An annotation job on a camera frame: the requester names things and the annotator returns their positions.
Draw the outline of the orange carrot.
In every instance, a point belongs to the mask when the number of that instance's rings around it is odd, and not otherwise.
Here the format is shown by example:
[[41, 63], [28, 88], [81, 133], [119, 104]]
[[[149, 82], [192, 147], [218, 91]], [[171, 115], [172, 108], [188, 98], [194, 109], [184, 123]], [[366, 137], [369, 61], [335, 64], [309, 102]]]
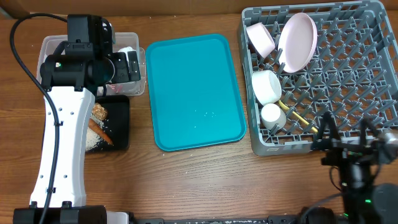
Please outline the orange carrot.
[[89, 120], [88, 127], [95, 132], [101, 139], [105, 140], [108, 144], [113, 145], [111, 138], [102, 130], [101, 127], [92, 119]]

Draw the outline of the white napkin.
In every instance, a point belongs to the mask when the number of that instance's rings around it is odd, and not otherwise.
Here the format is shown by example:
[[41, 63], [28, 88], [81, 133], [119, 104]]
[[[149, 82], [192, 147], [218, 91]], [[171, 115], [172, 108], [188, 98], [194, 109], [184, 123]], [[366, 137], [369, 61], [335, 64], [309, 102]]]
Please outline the white napkin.
[[132, 47], [123, 47], [118, 52], [124, 52], [127, 55], [129, 52], [135, 52], [135, 50]]

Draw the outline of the yellow plastic spoon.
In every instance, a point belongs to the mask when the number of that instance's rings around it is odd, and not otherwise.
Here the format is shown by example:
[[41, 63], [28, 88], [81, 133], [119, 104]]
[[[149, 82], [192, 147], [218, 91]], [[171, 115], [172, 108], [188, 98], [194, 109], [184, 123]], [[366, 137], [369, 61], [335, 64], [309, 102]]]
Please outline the yellow plastic spoon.
[[299, 119], [303, 124], [310, 126], [310, 123], [301, 117], [298, 113], [296, 113], [294, 110], [291, 110], [287, 105], [285, 105], [281, 100], [278, 101], [279, 106], [286, 112], [291, 112], [297, 119]]

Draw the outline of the white round plate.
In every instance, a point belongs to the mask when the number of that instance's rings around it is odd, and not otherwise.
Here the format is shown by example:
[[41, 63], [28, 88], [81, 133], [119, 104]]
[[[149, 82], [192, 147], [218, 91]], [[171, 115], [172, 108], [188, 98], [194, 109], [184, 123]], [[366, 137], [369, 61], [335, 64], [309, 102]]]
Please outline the white round plate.
[[282, 50], [279, 63], [284, 71], [294, 73], [303, 69], [312, 59], [317, 46], [317, 27], [306, 13], [294, 14], [280, 34], [278, 49]]

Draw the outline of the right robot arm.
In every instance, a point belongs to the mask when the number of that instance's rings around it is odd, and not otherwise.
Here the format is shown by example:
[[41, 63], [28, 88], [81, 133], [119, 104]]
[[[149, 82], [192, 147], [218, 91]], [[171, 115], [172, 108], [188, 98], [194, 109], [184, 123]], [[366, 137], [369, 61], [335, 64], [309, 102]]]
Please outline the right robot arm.
[[321, 164], [338, 171], [339, 193], [303, 208], [297, 223], [397, 223], [397, 185], [374, 183], [382, 166], [397, 159], [396, 130], [380, 132], [364, 118], [359, 142], [344, 143], [326, 112], [311, 149], [324, 151]]

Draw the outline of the white bowl with rice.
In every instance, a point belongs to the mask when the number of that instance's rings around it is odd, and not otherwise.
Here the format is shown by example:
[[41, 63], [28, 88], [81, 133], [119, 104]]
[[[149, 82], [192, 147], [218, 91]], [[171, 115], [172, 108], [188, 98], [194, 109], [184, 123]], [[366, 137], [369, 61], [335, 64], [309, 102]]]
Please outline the white bowl with rice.
[[252, 75], [253, 92], [261, 105], [280, 100], [282, 88], [277, 75], [271, 70], [254, 72]]

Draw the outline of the pink bowl with food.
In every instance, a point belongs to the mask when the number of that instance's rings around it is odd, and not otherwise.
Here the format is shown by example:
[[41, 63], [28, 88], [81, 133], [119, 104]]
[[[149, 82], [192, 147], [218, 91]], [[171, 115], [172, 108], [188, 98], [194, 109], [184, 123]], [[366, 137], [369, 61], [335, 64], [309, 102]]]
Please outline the pink bowl with food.
[[246, 32], [253, 47], [262, 58], [266, 58], [274, 49], [275, 42], [261, 22], [247, 27]]

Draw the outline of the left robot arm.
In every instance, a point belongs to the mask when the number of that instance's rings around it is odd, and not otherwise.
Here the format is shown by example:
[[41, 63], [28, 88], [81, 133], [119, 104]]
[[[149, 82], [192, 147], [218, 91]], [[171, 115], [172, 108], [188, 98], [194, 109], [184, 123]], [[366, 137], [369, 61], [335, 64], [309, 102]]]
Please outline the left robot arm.
[[137, 52], [114, 52], [105, 18], [70, 14], [67, 39], [47, 56], [34, 84], [45, 100], [39, 175], [27, 208], [14, 223], [134, 223], [131, 212], [88, 205], [84, 185], [86, 133], [99, 87], [140, 80]]

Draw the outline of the white paper cup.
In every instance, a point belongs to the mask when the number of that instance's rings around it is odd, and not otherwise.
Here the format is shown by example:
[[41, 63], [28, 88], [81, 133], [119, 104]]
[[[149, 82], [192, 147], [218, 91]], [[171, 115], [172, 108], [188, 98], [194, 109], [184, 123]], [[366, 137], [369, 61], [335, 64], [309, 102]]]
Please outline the white paper cup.
[[286, 124], [286, 115], [279, 106], [269, 103], [261, 109], [261, 121], [267, 129], [272, 129], [275, 125], [281, 129]]

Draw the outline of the red snack wrapper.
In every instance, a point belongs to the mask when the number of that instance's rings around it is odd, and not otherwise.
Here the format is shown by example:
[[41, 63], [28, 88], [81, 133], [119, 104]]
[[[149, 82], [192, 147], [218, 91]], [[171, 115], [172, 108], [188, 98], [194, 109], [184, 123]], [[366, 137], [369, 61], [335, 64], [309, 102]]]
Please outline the red snack wrapper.
[[104, 87], [104, 91], [107, 95], [119, 95], [123, 93], [123, 85], [122, 84], [112, 84], [106, 85]]

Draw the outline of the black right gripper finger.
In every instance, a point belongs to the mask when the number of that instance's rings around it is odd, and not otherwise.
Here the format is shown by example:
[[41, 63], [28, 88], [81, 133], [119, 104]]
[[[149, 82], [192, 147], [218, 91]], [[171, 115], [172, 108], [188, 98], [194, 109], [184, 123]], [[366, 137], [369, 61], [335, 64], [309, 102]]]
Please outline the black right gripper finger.
[[[324, 137], [326, 128], [328, 128], [328, 130], [329, 130], [328, 138]], [[340, 138], [340, 135], [338, 133], [336, 124], [332, 118], [331, 113], [325, 112], [322, 115], [320, 128], [318, 130], [318, 134], [316, 135], [314, 143], [330, 143], [330, 142], [332, 142], [332, 140], [340, 141], [341, 138]]]
[[380, 131], [375, 127], [375, 125], [372, 124], [371, 120], [369, 118], [363, 118], [360, 124], [360, 137], [359, 137], [360, 143], [367, 143], [366, 140], [367, 129], [370, 130], [373, 136], [375, 137], [379, 136]]

